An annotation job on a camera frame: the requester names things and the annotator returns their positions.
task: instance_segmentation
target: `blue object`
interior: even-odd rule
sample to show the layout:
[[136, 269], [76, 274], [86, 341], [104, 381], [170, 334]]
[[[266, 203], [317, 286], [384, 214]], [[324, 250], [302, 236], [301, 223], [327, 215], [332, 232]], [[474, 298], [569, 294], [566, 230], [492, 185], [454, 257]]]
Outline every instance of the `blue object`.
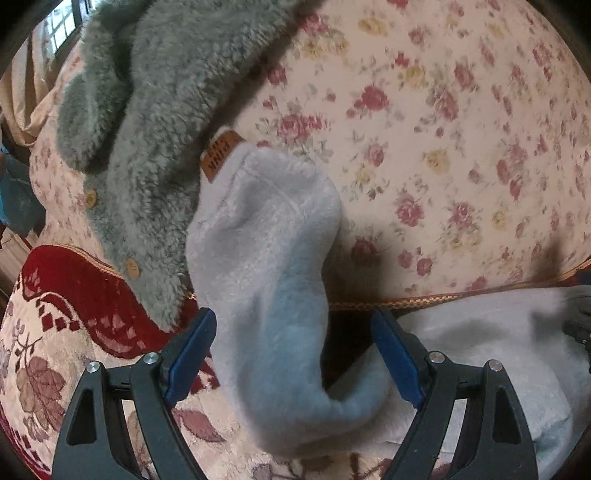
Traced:
[[421, 408], [426, 397], [421, 389], [418, 369], [400, 338], [379, 310], [372, 317], [372, 333], [400, 396], [413, 404], [414, 408]]
[[0, 222], [18, 235], [27, 236], [45, 217], [45, 209], [35, 197], [29, 171], [2, 147], [4, 168], [0, 180]]
[[216, 330], [216, 316], [208, 310], [170, 367], [168, 390], [164, 394], [164, 402], [169, 407], [172, 408], [177, 402], [187, 398], [216, 336]]

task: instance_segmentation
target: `gold trim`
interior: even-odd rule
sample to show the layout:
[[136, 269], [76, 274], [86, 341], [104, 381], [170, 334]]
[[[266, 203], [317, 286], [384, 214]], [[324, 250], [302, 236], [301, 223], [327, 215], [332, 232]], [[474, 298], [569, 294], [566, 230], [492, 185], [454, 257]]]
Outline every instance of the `gold trim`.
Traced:
[[423, 308], [433, 305], [439, 305], [452, 300], [473, 297], [475, 295], [482, 295], [485, 293], [497, 293], [502, 291], [519, 290], [521, 288], [544, 288], [552, 287], [557, 283], [569, 279], [578, 270], [583, 270], [591, 265], [591, 257], [581, 263], [578, 267], [572, 268], [568, 272], [558, 275], [558, 277], [543, 281], [525, 281], [508, 285], [505, 287], [485, 288], [483, 290], [468, 291], [463, 293], [450, 293], [443, 295], [432, 295], [427, 297], [411, 297], [408, 299], [390, 300], [390, 301], [376, 301], [376, 302], [330, 302], [330, 310], [373, 310], [376, 307], [386, 307], [390, 309], [409, 309], [409, 308]]
[[[117, 272], [117, 270], [115, 270], [113, 267], [111, 267], [110, 265], [107, 265], [106, 263], [93, 257], [88, 252], [82, 250], [79, 247], [74, 247], [72, 245], [66, 245], [66, 244], [47, 244], [47, 245], [50, 247], [65, 248], [66, 250], [69, 250], [70, 252], [73, 252], [73, 253], [77, 254], [78, 256], [82, 257], [88, 263], [90, 263], [94, 267], [98, 268], [101, 272], [106, 273], [107, 275], [111, 275], [112, 277], [119, 278], [120, 280], [125, 280], [125, 277], [123, 277], [123, 275], [121, 275], [119, 272]], [[185, 291], [183, 296], [189, 300], [197, 301], [197, 297], [195, 296], [195, 294], [192, 291]]]
[[[124, 279], [120, 273], [118, 273], [115, 269], [113, 269], [110, 265], [107, 265], [97, 258], [93, 257], [92, 255], [88, 254], [84, 250], [78, 247], [73, 247], [71, 245], [50, 245], [54, 247], [62, 247], [65, 249], [70, 250], [78, 255], [80, 255], [85, 260], [89, 261], [92, 265], [96, 268], [101, 270], [102, 272], [112, 275], [117, 278]], [[373, 302], [346, 302], [346, 301], [336, 301], [330, 302], [329, 308], [330, 310], [373, 310], [376, 307], [386, 307], [390, 309], [410, 309], [410, 308], [423, 308], [423, 307], [430, 307], [433, 305], [439, 305], [441, 303], [445, 303], [452, 300], [463, 299], [467, 297], [472, 297], [474, 295], [482, 295], [485, 293], [497, 293], [501, 291], [510, 291], [510, 290], [517, 290], [520, 288], [544, 288], [544, 287], [551, 287], [560, 283], [570, 277], [572, 277], [578, 270], [582, 270], [587, 268], [591, 265], [591, 257], [587, 260], [582, 262], [579, 266], [572, 268], [568, 272], [558, 275], [558, 277], [552, 278], [550, 280], [543, 280], [543, 281], [525, 281], [520, 283], [515, 283], [513, 285], [508, 285], [505, 287], [498, 287], [498, 288], [485, 288], [483, 290], [476, 290], [476, 291], [469, 291], [463, 293], [449, 293], [449, 294], [442, 294], [442, 295], [431, 295], [426, 297], [411, 297], [407, 299], [395, 299], [395, 300], [386, 300], [386, 301], [373, 301]], [[185, 297], [190, 300], [197, 301], [197, 297], [192, 291], [187, 291], [185, 293]]]

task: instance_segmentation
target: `fuzzy sock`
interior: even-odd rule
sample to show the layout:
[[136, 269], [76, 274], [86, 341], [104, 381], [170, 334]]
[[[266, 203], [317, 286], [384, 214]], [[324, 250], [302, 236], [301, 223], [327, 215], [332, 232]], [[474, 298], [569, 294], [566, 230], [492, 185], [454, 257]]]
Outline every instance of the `fuzzy sock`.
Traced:
[[212, 357], [225, 396], [254, 442], [275, 455], [361, 427], [392, 385], [373, 356], [338, 396], [322, 387], [321, 269], [339, 221], [328, 177], [270, 148], [241, 143], [213, 182], [202, 178], [189, 273], [200, 305], [217, 316]]

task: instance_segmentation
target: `floral bedspread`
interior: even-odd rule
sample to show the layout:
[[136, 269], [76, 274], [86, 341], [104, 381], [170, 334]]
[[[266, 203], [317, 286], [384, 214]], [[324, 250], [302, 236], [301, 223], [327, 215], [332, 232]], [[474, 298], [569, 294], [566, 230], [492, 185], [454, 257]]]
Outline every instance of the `floral bedspread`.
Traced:
[[[81, 65], [73, 53], [64, 81]], [[591, 254], [591, 85], [525, 0], [326, 0], [240, 93], [241, 135], [311, 159], [341, 192], [334, 303], [502, 287]], [[34, 189], [51, 228], [101, 258], [55, 116]]]
[[[183, 321], [196, 308], [187, 302]], [[0, 429], [40, 480], [50, 479], [61, 424], [88, 363], [98, 360], [107, 368], [135, 363], [169, 337], [150, 321], [123, 279], [101, 263], [66, 247], [33, 250], [0, 327]], [[214, 368], [207, 357], [188, 399], [173, 410], [211, 480], [378, 480], [384, 474], [389, 459], [343, 453], [283, 461], [262, 452], [226, 403]], [[124, 402], [124, 411], [142, 474], [155, 479], [134, 404]], [[433, 479], [443, 474], [440, 467]]]

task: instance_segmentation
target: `brown leather label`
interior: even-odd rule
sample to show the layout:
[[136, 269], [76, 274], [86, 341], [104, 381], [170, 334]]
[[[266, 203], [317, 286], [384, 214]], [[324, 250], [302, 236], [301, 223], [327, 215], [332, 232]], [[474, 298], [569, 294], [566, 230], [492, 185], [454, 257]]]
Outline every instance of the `brown leather label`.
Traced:
[[242, 142], [244, 139], [234, 130], [228, 130], [214, 140], [201, 161], [201, 168], [209, 183], [213, 182], [230, 153]]

